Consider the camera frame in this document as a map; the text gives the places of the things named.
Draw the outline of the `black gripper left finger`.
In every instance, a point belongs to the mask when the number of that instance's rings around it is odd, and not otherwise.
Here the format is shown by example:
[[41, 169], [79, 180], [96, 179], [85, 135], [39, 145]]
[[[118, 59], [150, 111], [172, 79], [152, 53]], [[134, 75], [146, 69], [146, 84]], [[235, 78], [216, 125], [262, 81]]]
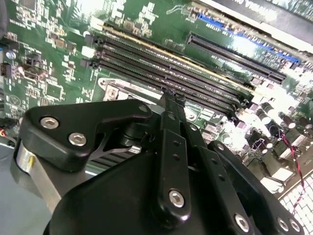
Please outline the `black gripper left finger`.
[[181, 128], [178, 97], [184, 96], [164, 93], [161, 113], [137, 99], [35, 107], [23, 117], [21, 146], [68, 174], [83, 170], [96, 151], [106, 155], [131, 145], [141, 146], [140, 153], [156, 151], [163, 127]]

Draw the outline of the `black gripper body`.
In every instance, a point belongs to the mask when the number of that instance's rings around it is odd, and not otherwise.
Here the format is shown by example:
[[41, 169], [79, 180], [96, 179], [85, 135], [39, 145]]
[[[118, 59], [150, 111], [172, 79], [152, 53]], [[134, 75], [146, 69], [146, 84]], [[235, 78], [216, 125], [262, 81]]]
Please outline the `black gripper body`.
[[163, 127], [156, 151], [140, 153], [69, 191], [46, 235], [216, 235], [213, 194], [183, 124]]

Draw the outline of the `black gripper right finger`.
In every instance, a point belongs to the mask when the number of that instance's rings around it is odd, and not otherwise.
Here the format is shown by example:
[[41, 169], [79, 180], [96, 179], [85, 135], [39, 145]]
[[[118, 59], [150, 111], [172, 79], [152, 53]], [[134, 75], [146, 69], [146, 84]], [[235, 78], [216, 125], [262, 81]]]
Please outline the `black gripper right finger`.
[[185, 98], [176, 98], [178, 116], [200, 173], [214, 196], [218, 235], [302, 235], [304, 229], [275, 196], [221, 142], [206, 144], [185, 117]]

